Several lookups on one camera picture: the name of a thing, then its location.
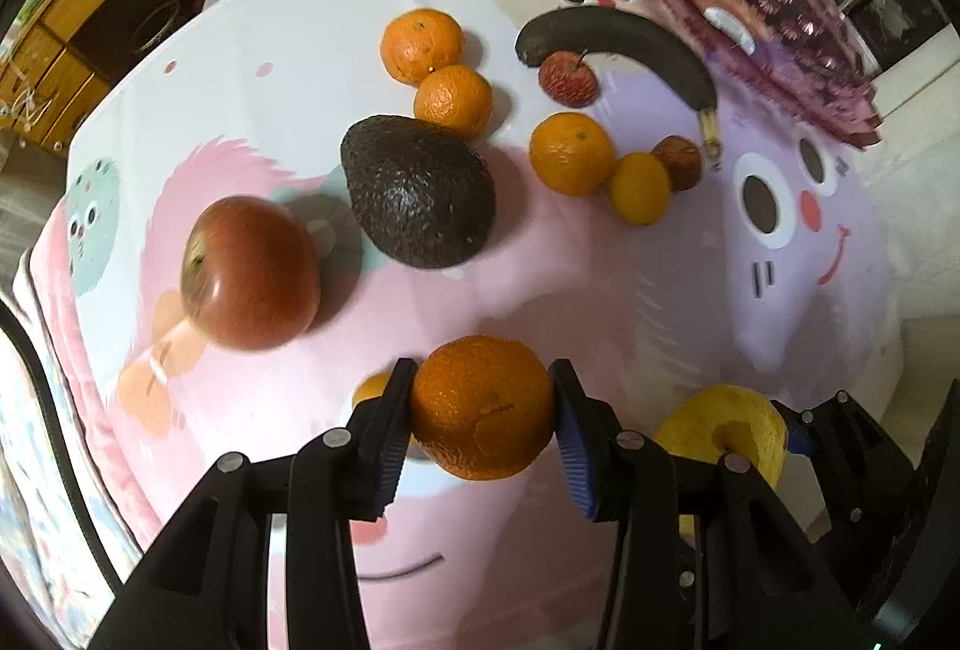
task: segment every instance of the red apple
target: red apple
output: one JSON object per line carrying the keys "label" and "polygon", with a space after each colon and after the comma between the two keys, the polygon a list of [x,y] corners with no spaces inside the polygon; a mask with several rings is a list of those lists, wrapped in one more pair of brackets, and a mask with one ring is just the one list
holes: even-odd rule
{"label": "red apple", "polygon": [[536,77],[547,95],[570,108],[590,105],[600,95],[596,74],[584,63],[583,54],[553,52],[539,66]]}
{"label": "red apple", "polygon": [[260,197],[225,197],[193,226],[181,268],[187,316],[233,349],[272,349],[320,306],[320,262],[304,225]]}

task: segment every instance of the cartoon mouth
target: cartoon mouth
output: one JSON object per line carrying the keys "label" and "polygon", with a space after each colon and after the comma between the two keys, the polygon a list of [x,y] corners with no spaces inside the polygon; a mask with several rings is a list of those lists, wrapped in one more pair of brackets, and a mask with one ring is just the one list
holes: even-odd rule
{"label": "cartoon mouth", "polygon": [[830,279],[837,276],[837,271],[840,269],[840,261],[843,260],[843,250],[847,247],[847,239],[850,237],[851,230],[845,225],[840,225],[840,242],[837,244],[837,254],[833,258],[832,266],[827,269],[827,272],[824,273],[819,279],[817,279],[817,284],[822,286],[827,284]]}
{"label": "cartoon mouth", "polygon": [[410,577],[413,574],[419,574],[421,571],[433,568],[435,565],[441,564],[444,560],[443,555],[437,553],[424,561],[420,561],[418,564],[414,564],[411,567],[399,568],[396,571],[385,571],[381,574],[358,574],[357,580],[363,583],[383,583],[392,580],[401,580],[404,577]]}

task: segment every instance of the table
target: table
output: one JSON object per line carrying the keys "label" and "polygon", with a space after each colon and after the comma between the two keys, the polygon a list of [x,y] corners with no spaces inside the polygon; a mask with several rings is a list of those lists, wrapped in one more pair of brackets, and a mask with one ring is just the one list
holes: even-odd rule
{"label": "table", "polygon": [[[899,337],[853,152],[716,68],[723,167],[678,194],[661,223],[633,228],[603,196],[550,193],[525,149],[559,107],[512,44],[560,1],[223,0],[90,116],[70,154],[64,225],[80,329],[117,442],[162,519],[221,453],[294,451],[347,418],[368,375],[474,332],[524,340],[544,362],[572,359],[587,392],[644,431],[719,381],[796,408],[844,388],[882,411]],[[658,0],[588,1],[675,23]],[[464,61],[496,90],[483,144],[496,230],[479,256],[444,271],[377,251],[352,220],[339,167],[351,124],[412,110],[413,90],[387,76],[378,43],[416,6],[459,20]],[[620,153],[669,134],[697,140],[696,116],[653,73],[594,64],[603,95],[589,113]],[[751,217],[750,178],[774,201],[772,230]],[[205,206],[235,193],[290,202],[323,255],[323,322],[271,353],[228,353],[182,321],[186,236]],[[784,485],[800,516],[819,511],[808,487],[800,476]],[[386,520],[355,535],[374,646],[586,646],[612,539],[579,519],[554,447],[495,483],[408,459]]]}

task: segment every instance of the yellow fruit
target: yellow fruit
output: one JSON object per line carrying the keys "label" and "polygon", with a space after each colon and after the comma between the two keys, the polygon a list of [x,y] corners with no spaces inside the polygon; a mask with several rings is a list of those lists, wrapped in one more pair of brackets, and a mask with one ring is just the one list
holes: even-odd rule
{"label": "yellow fruit", "polygon": [[410,424],[424,452],[451,474],[513,476],[553,437],[553,384],[528,346],[467,336],[441,346],[416,372]]}
{"label": "yellow fruit", "polygon": [[384,391],[387,390],[387,382],[390,381],[390,372],[375,373],[367,377],[355,391],[353,391],[353,408],[361,401],[370,399],[379,399]]}
{"label": "yellow fruit", "polygon": [[403,84],[419,85],[433,71],[456,65],[464,51],[464,31],[453,17],[432,8],[408,11],[387,25],[380,58],[387,73]]}
{"label": "yellow fruit", "polygon": [[530,164],[551,190],[579,197],[592,194],[610,177],[616,152],[600,124],[586,114],[563,111],[534,129]]}
{"label": "yellow fruit", "polygon": [[[787,429],[774,405],[757,391],[736,385],[704,388],[686,399],[654,433],[654,441],[682,458],[716,463],[727,452],[745,456],[770,487],[786,459]],[[693,535],[692,517],[680,531]]]}
{"label": "yellow fruit", "polygon": [[416,90],[416,119],[438,124],[464,140],[480,135],[491,114],[490,84],[466,65],[450,65],[430,73]]}
{"label": "yellow fruit", "polygon": [[635,151],[621,158],[607,187],[616,213],[630,224],[654,224],[670,205],[670,175],[653,154]]}

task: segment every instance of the banana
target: banana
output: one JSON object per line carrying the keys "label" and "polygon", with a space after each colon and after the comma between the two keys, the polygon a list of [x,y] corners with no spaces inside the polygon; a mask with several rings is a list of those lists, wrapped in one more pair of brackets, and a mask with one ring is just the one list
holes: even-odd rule
{"label": "banana", "polygon": [[704,154],[719,169],[723,146],[713,77],[696,52],[670,30],[616,8],[579,5],[531,19],[517,35],[515,49],[528,68],[539,68],[553,52],[606,52],[640,62],[697,112]]}

